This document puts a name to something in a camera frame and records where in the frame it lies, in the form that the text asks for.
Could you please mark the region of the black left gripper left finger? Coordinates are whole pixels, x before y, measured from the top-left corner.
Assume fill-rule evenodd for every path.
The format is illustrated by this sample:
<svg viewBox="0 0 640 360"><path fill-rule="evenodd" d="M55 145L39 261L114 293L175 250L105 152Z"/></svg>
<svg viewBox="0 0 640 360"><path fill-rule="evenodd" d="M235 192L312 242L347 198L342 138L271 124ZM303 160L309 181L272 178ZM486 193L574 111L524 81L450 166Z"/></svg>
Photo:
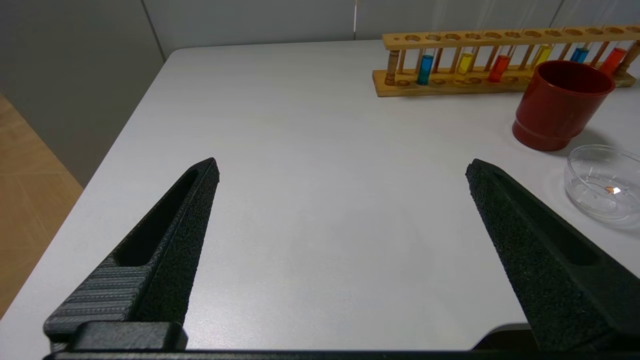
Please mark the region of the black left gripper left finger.
<svg viewBox="0 0 640 360"><path fill-rule="evenodd" d="M87 322L183 325L219 181L212 157L176 180L46 319L51 351Z"/></svg>

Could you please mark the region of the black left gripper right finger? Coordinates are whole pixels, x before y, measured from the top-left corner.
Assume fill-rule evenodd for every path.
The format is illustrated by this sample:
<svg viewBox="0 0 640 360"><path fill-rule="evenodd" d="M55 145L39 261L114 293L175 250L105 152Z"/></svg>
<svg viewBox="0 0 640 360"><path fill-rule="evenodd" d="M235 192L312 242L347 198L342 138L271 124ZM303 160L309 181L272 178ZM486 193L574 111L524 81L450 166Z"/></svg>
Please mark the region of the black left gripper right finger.
<svg viewBox="0 0 640 360"><path fill-rule="evenodd" d="M538 347L637 352L639 278L498 166L465 175Z"/></svg>

